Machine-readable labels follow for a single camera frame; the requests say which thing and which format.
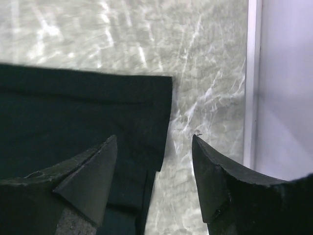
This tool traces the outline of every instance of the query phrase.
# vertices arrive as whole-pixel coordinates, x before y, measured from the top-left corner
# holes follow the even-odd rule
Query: gray marble veining
[[[147,235],[205,235],[193,134],[242,161],[247,0],[2,0],[0,60],[175,77]]]

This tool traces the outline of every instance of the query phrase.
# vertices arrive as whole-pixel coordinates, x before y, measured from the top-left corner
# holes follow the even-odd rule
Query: black fabric
[[[2,64],[0,179],[24,177],[116,135],[116,168],[97,234],[124,235],[113,231],[120,218],[132,226],[128,231],[143,234],[154,175],[163,162],[171,101],[170,77]],[[36,156],[36,165],[29,165],[29,156]]]

